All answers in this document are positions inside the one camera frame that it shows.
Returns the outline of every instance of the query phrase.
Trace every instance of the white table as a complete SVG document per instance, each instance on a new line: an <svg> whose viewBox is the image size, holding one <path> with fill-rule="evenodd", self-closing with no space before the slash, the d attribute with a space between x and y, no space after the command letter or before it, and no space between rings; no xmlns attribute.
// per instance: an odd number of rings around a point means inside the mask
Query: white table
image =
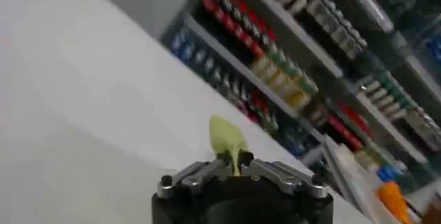
<svg viewBox="0 0 441 224"><path fill-rule="evenodd" d="M310 172L107 0L0 5L0 223L149 223L159 176L214 158L213 114Z"/></svg>

